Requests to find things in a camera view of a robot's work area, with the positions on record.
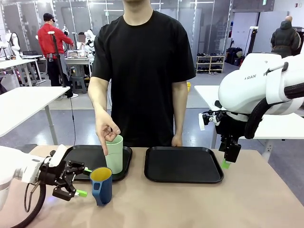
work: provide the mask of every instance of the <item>red jacket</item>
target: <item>red jacket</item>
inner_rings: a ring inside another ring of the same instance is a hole
[[[51,26],[49,24],[44,24],[44,26],[41,27],[38,31],[38,41],[42,50],[43,55],[45,58],[47,57],[47,54],[54,54],[55,53],[55,48],[54,48],[54,43],[53,39],[50,34],[48,34],[49,31],[54,31],[55,32],[55,37],[56,37],[56,42],[57,42],[57,47],[58,47],[58,52],[59,53],[64,53],[63,51],[63,44],[62,41],[66,42],[67,44],[72,45],[73,41],[71,38],[67,37],[63,31],[60,29]]]

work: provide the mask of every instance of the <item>person in red jacket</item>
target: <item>person in red jacket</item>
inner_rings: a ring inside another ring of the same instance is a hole
[[[56,60],[55,55],[55,47],[52,40],[52,37],[48,32],[54,31],[54,35],[57,41],[57,48],[60,54],[60,62],[62,65],[63,71],[63,78],[65,84],[71,87],[71,83],[68,80],[68,68],[64,57],[63,51],[63,44],[62,41],[66,42],[67,44],[74,45],[71,38],[66,36],[63,31],[53,26],[55,23],[54,17],[50,13],[45,13],[43,15],[43,20],[45,24],[39,29],[38,31],[38,41],[42,50],[43,55],[47,59],[47,74],[49,79],[51,80],[51,86],[61,86],[59,81],[59,65]],[[78,97],[78,94],[73,94],[72,89],[69,89],[66,92],[66,96],[68,98],[75,98]]]

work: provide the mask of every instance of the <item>man's right hand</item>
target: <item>man's right hand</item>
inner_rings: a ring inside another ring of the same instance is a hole
[[[113,122],[111,116],[102,108],[95,109],[95,119],[96,134],[104,150],[104,155],[108,155],[108,148],[105,141],[112,142],[116,136],[120,134],[120,130]]]

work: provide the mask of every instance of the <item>black tray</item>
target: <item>black tray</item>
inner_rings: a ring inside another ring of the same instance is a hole
[[[103,148],[98,145],[77,145],[69,148],[66,152],[69,154],[64,159],[74,160],[77,162],[83,162],[85,166],[90,169],[96,169],[98,167],[106,167],[105,156]],[[121,181],[126,177],[129,170],[130,161],[132,158],[132,149],[129,147],[123,147],[123,170],[118,174],[112,175],[112,181]],[[90,177],[84,174],[75,176],[77,181],[89,181]]]
[[[224,173],[213,151],[204,147],[152,147],[146,151],[144,175],[156,182],[221,182]]]

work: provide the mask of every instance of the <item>blue cup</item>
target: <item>blue cup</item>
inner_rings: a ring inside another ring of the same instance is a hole
[[[112,198],[112,171],[107,167],[94,169],[90,174],[92,195],[97,206],[102,206]]]

